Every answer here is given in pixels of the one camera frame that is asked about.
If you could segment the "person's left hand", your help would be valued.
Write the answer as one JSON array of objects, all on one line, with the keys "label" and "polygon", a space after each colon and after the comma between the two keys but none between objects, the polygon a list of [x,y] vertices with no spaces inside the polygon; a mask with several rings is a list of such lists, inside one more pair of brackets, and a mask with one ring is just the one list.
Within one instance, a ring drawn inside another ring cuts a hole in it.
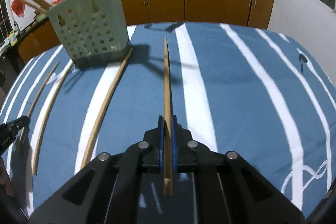
[{"label": "person's left hand", "polygon": [[6,194],[10,197],[13,197],[12,184],[9,175],[7,173],[4,161],[1,157],[0,157],[0,177],[1,177],[1,185],[5,187]]}]

